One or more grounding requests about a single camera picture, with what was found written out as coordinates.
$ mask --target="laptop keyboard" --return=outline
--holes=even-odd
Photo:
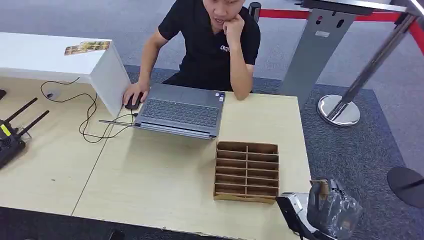
[[[178,123],[215,127],[219,108],[172,101],[148,99],[141,114],[144,117],[169,120]]]

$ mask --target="cable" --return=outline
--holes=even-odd
[[[49,101],[52,101],[52,102],[54,102],[54,103],[65,103],[65,102],[68,102],[68,101],[70,101],[70,100],[73,100],[73,99],[76,99],[76,98],[78,98],[78,97],[81,97],[81,96],[84,96],[84,95],[86,95],[86,96],[88,96],[91,100],[92,100],[92,104],[88,107],[88,109],[87,109],[87,118],[86,118],[86,120],[84,120],[82,123],[81,123],[81,125],[79,125],[79,133],[82,135],[82,137],[84,138],[84,140],[86,141],[86,142],[88,142],[88,143],[91,143],[91,144],[96,144],[96,143],[99,143],[101,140],[103,140],[103,139],[112,139],[112,138],[114,138],[114,137],[116,137],[118,134],[120,134],[122,131],[124,131],[125,129],[127,129],[128,128],[128,126],[127,127],[125,127],[125,128],[123,128],[123,129],[121,129],[120,131],[118,131],[115,135],[113,135],[113,136],[105,136],[106,134],[107,134],[107,131],[108,131],[108,129],[109,129],[109,127],[112,125],[112,123],[109,123],[107,126],[106,126],[106,129],[104,130],[104,132],[103,132],[103,135],[102,136],[96,136],[96,135],[92,135],[92,134],[87,134],[87,133],[85,133],[86,132],[86,129],[87,129],[87,127],[88,127],[88,125],[89,125],[89,121],[90,121],[90,119],[92,118],[92,116],[94,115],[94,113],[96,112],[96,110],[97,110],[97,104],[96,104],[96,101],[97,101],[97,97],[98,97],[98,94],[96,93],[95,94],[95,98],[93,98],[90,94],[88,94],[88,93],[81,93],[81,94],[78,94],[78,95],[76,95],[76,96],[74,96],[74,97],[71,97],[71,98],[69,98],[69,99],[66,99],[66,100],[61,100],[61,101],[59,101],[59,100],[53,100],[53,99],[50,99],[45,93],[44,93],[44,91],[43,91],[43,87],[44,87],[44,85],[46,85],[46,84],[48,84],[48,83],[55,83],[55,84],[60,84],[60,85],[71,85],[71,84],[73,84],[73,83],[75,83],[76,81],[78,81],[80,78],[78,77],[77,79],[75,79],[74,81],[71,81],[71,82],[67,82],[67,83],[64,83],[64,82],[58,82],[58,81],[45,81],[43,84],[41,84],[41,86],[40,86],[40,91],[41,91],[41,93],[42,93],[42,95],[47,99],[47,100],[49,100]],[[115,122],[116,120],[118,120],[118,119],[120,119],[120,118],[123,118],[123,117],[126,117],[126,116],[130,116],[131,115],[131,124],[134,122],[134,116],[136,115],[137,113],[133,113],[133,110],[131,110],[131,114],[125,114],[125,115],[122,115],[122,116],[119,116],[119,117],[117,117],[117,118],[115,118],[114,120],[112,120],[112,122]],[[92,141],[92,140],[89,140],[89,139],[87,139],[87,137],[92,137],[92,138],[97,138],[98,140],[96,140],[96,141]]]

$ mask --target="black round base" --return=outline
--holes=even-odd
[[[387,173],[387,182],[400,200],[410,206],[424,208],[424,177],[418,172],[405,167],[394,167]],[[405,187],[413,183],[416,186]]]

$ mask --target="cardboard divider box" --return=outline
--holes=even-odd
[[[275,144],[218,142],[214,199],[273,204],[279,194],[279,164]]]

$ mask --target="man's left hand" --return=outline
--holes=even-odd
[[[237,14],[234,19],[224,22],[223,30],[230,49],[232,46],[240,44],[240,38],[242,36],[244,26],[245,21],[239,14]]]

